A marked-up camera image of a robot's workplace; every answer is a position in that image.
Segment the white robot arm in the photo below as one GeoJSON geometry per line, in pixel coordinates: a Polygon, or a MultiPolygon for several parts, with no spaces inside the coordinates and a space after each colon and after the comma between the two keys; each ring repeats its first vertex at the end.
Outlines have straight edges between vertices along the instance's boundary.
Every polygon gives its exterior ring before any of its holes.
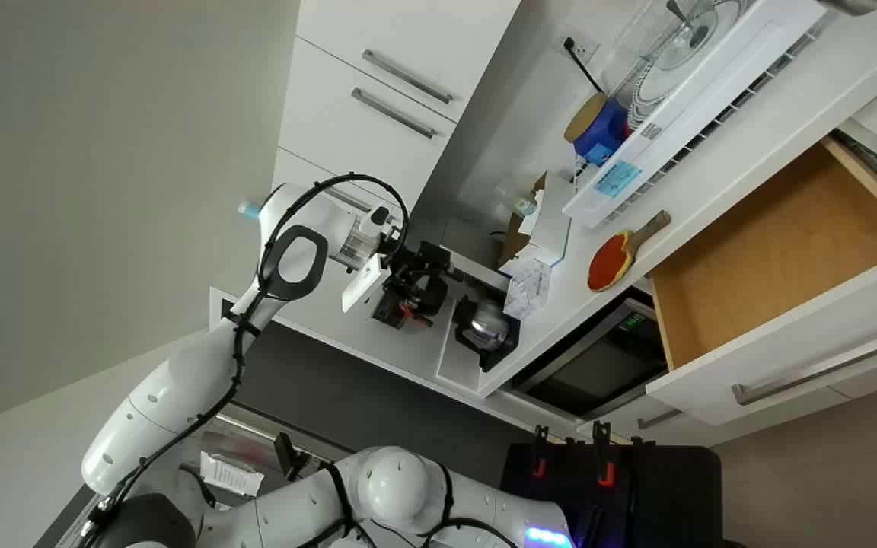
{"type": "Polygon", "coordinates": [[[238,397],[274,313],[307,298],[351,238],[340,177],[283,184],[260,211],[260,267],[234,313],[158,362],[111,414],[79,474],[98,497],[76,548],[571,548],[549,499],[524,499],[395,446],[325,462],[238,508],[183,477],[196,438],[238,397]]]}

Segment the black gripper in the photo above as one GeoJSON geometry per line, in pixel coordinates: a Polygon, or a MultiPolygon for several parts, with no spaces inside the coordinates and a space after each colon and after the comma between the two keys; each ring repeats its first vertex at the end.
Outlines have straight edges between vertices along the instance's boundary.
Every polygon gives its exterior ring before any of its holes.
{"type": "Polygon", "coordinates": [[[417,251],[402,247],[391,263],[376,320],[394,330],[402,330],[409,320],[428,327],[449,298],[449,267],[450,252],[439,245],[424,242],[417,251]]]}

